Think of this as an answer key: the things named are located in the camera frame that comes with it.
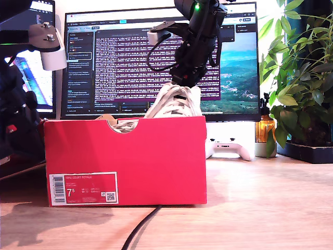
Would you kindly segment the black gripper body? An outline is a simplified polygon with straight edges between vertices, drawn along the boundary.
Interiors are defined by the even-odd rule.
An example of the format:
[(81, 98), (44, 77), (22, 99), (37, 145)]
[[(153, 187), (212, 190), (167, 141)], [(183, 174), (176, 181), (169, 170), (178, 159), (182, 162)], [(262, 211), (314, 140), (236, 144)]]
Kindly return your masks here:
[(215, 49), (216, 39), (199, 40), (194, 46), (194, 41), (185, 41), (175, 53), (177, 67), (172, 67), (170, 74), (173, 83), (180, 83), (182, 77), (187, 74), (196, 74), (199, 80), (207, 72), (207, 62), (211, 67), (216, 67), (217, 63), (212, 58)]

